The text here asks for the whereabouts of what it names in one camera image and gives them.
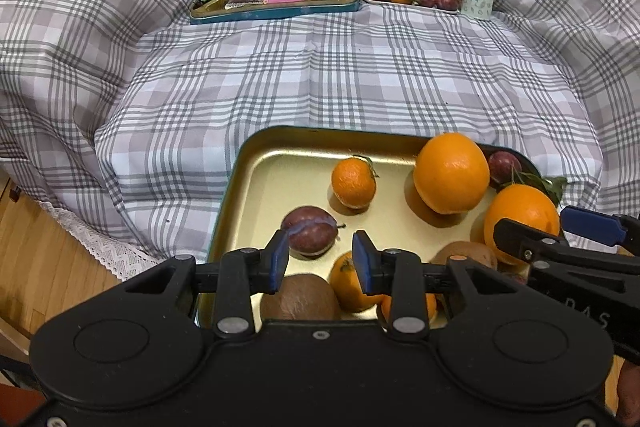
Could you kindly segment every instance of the brown kiwi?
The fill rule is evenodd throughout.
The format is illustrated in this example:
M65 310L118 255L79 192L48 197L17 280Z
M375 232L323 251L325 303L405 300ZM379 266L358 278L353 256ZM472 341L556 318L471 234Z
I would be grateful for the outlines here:
M298 321L340 319L340 304L331 285L312 273L288 275L275 295L263 295L260 318Z
M471 241L454 241L453 243L445 245L435 257L431 259L431 262L434 264L445 264L447 259L452 255L465 255L494 270L498 267L498 260L491 248L480 243L472 243Z

